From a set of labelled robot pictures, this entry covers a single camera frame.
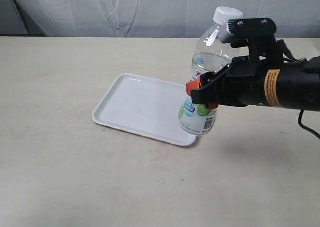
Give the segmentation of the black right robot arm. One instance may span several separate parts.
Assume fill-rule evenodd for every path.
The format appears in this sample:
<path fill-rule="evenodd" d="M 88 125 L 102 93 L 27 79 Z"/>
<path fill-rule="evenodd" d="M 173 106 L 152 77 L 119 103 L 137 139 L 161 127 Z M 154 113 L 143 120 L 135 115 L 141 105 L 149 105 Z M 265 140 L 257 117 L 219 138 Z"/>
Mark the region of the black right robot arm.
<path fill-rule="evenodd" d="M 207 72 L 186 85 L 198 105 L 244 108 L 262 106 L 318 112 L 320 59 L 253 62 L 236 57 L 218 73 Z"/>

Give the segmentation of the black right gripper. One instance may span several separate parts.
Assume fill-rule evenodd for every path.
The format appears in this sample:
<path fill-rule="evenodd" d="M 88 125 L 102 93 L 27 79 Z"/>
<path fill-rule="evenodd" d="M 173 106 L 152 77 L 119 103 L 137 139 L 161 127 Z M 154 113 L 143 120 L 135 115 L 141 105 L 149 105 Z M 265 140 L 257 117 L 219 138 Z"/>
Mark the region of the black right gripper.
<path fill-rule="evenodd" d="M 265 106 L 262 77 L 258 63 L 253 63 L 249 56 L 240 56 L 217 73 L 206 72 L 199 79 L 188 82 L 186 93 L 193 104 L 209 110 L 218 106 Z"/>

